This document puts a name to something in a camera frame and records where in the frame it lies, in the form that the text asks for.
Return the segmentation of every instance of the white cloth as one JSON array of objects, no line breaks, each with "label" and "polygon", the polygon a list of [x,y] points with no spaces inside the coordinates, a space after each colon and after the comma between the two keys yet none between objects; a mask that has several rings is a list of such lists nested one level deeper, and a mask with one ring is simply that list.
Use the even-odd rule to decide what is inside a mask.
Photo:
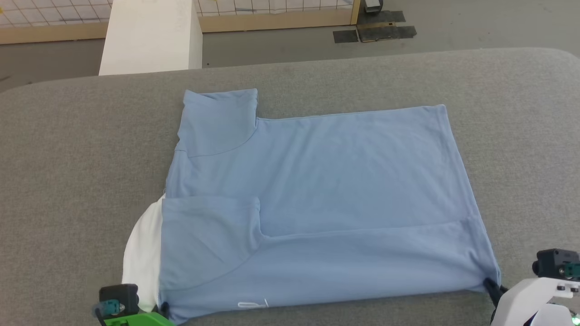
[{"label": "white cloth", "polygon": [[121,283],[137,284],[139,308],[150,312],[158,304],[161,265],[161,201],[165,194],[141,215],[127,241]]}]

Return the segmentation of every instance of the gray fabric cover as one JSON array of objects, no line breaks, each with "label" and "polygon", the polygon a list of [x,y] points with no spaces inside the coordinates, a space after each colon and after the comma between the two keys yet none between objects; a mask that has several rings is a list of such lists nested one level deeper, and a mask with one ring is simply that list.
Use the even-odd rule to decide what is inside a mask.
[{"label": "gray fabric cover", "polygon": [[[163,192],[185,89],[257,88],[258,116],[447,106],[504,285],[580,250],[580,60],[494,49],[33,84],[0,95],[0,324],[97,325],[135,221]],[[579,308],[578,300],[568,300]],[[219,313],[196,325],[488,325],[484,294]]]}]

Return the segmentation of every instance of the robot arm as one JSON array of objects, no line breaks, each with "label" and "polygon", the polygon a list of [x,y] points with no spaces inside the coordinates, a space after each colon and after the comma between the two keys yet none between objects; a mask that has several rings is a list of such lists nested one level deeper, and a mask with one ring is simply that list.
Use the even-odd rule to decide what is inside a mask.
[{"label": "robot arm", "polygon": [[484,286],[496,306],[491,326],[577,326],[580,317],[564,306],[548,303],[553,297],[573,298],[580,287],[577,252],[561,249],[540,251],[532,269],[539,278],[527,278],[512,289],[486,279]]}]

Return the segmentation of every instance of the light blue t-shirt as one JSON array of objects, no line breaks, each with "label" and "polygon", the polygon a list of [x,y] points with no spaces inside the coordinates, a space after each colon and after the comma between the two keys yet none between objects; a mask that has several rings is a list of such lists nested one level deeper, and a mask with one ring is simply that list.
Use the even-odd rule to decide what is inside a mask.
[{"label": "light blue t-shirt", "polygon": [[255,89],[184,103],[159,275],[175,323],[500,283],[445,106],[263,119]]}]

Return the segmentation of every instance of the gray floor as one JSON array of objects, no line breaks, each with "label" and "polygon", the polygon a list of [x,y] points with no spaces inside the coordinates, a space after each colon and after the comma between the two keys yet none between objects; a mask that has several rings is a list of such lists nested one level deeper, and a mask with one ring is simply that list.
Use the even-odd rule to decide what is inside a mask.
[{"label": "gray floor", "polygon": [[[520,46],[580,56],[579,0],[385,0],[383,8],[402,10],[417,36],[335,44],[332,31],[353,27],[205,34],[204,67]],[[96,75],[103,44],[90,40],[0,46],[0,91]]]}]

